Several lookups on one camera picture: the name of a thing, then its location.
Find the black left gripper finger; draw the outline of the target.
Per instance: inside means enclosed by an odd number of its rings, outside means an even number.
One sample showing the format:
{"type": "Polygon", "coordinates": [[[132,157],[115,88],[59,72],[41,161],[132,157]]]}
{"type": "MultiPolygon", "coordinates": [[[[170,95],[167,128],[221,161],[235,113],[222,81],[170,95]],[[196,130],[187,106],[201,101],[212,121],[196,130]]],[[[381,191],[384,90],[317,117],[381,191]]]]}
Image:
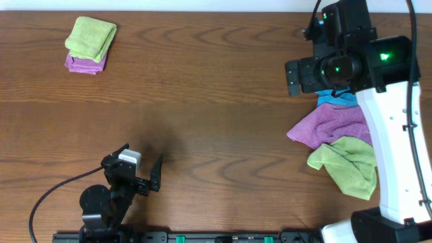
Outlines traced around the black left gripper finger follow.
{"type": "Polygon", "coordinates": [[[151,183],[151,190],[154,192],[158,192],[161,187],[161,167],[163,163],[163,155],[160,155],[157,159],[156,163],[154,164],[153,168],[151,169],[150,173],[150,183],[151,183]]]}
{"type": "Polygon", "coordinates": [[[125,145],[121,146],[119,149],[117,149],[116,151],[112,152],[110,155],[112,157],[118,157],[119,154],[121,154],[125,149],[129,149],[130,145],[128,143],[125,143],[125,145]]]}

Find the light green cloth with tag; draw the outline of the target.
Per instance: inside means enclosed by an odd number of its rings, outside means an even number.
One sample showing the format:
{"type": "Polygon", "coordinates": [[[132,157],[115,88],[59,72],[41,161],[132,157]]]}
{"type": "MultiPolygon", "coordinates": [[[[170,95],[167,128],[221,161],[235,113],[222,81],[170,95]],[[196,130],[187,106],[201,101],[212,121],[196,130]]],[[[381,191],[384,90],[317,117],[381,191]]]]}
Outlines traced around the light green cloth with tag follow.
{"type": "Polygon", "coordinates": [[[65,47],[71,57],[102,62],[115,36],[117,26],[111,22],[80,16],[76,19],[65,47]]]}

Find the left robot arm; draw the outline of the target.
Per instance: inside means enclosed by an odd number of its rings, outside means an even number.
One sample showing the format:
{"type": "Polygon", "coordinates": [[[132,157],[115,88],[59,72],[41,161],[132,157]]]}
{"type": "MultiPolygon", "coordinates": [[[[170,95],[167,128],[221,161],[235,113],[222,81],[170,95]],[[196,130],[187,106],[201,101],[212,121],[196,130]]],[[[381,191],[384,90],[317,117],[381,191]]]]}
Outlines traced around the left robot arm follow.
{"type": "Polygon", "coordinates": [[[125,144],[102,159],[101,167],[110,187],[94,185],[80,196],[82,220],[88,231],[117,230],[135,195],[148,196],[149,192],[160,190],[163,155],[157,159],[148,180],[136,176],[141,158],[139,152],[125,144]]]}

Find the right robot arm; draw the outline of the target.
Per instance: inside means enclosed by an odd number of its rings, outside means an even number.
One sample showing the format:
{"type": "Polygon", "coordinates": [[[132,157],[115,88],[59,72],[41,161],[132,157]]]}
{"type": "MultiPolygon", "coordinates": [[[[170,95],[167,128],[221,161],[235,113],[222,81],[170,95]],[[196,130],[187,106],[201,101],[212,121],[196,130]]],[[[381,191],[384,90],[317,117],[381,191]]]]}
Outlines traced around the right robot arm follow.
{"type": "Polygon", "coordinates": [[[286,63],[289,94],[345,89],[356,95],[377,160],[378,207],[322,227],[310,242],[422,242],[431,239],[431,164],[420,114],[417,25],[379,38],[365,1],[315,5],[304,38],[312,57],[286,63]]]}

